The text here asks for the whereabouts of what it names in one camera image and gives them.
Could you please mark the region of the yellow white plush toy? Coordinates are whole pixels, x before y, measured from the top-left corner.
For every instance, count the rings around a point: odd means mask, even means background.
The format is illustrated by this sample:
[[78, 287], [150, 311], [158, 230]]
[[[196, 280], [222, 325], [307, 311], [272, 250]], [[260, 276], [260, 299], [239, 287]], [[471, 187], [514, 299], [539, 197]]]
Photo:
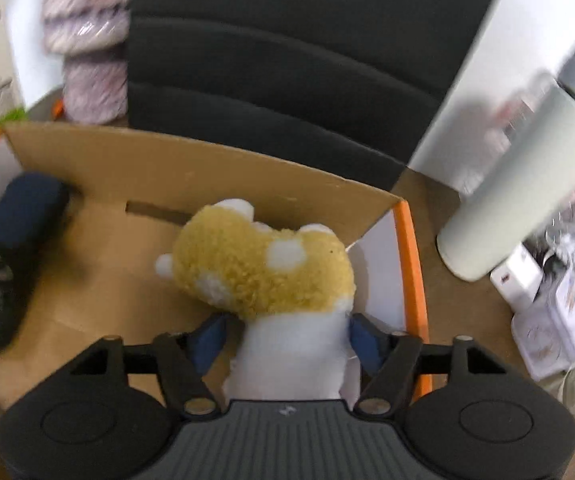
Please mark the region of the yellow white plush toy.
[[341, 399], [356, 284], [346, 248], [327, 226], [272, 229], [251, 203], [228, 198], [197, 212], [155, 270], [243, 322], [227, 400]]

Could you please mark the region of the white power adapter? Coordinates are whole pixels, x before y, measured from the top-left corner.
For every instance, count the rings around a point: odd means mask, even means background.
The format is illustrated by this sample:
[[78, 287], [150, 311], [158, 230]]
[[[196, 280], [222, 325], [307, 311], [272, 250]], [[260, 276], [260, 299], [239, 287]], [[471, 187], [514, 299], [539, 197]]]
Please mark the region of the white power adapter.
[[534, 302], [543, 272], [541, 266], [523, 244], [489, 275], [491, 284], [514, 313], [523, 312]]

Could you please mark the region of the white printed tin box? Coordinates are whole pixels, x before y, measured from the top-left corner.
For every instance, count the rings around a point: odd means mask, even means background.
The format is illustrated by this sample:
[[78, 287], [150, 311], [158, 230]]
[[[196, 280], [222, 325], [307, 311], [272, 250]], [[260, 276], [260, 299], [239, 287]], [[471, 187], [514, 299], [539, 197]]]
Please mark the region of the white printed tin box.
[[526, 310], [516, 313], [511, 332], [535, 382], [575, 367], [575, 270], [568, 269]]

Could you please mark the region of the navy blue pouch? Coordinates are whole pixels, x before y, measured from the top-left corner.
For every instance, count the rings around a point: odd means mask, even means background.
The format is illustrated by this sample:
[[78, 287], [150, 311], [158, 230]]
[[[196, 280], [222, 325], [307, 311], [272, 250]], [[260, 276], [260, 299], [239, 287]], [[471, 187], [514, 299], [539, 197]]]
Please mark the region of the navy blue pouch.
[[61, 180], [24, 172], [0, 198], [0, 351], [23, 321], [42, 255], [60, 228], [70, 197]]

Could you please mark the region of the white thermos bottle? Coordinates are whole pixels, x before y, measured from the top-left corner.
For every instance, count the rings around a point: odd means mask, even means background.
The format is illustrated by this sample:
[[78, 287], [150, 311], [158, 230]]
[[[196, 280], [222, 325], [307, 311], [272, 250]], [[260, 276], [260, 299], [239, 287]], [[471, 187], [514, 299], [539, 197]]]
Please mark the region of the white thermos bottle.
[[575, 191], [575, 51], [495, 167], [440, 230], [457, 278], [485, 276]]

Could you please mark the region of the black paper bag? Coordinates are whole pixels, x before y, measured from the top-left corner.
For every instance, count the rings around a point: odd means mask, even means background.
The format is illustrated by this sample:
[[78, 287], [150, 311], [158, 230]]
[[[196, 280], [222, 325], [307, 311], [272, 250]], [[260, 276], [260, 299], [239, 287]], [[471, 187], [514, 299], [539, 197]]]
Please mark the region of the black paper bag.
[[389, 190], [493, 0], [132, 0], [128, 122]]

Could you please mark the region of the pink ribbed vase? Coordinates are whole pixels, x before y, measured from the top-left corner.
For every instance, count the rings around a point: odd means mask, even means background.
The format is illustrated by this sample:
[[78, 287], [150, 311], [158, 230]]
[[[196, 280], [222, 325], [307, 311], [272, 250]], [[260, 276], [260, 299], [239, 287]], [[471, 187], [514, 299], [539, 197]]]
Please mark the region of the pink ribbed vase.
[[127, 113], [125, 47], [131, 0], [42, 0], [46, 49], [63, 56], [62, 100], [72, 122]]

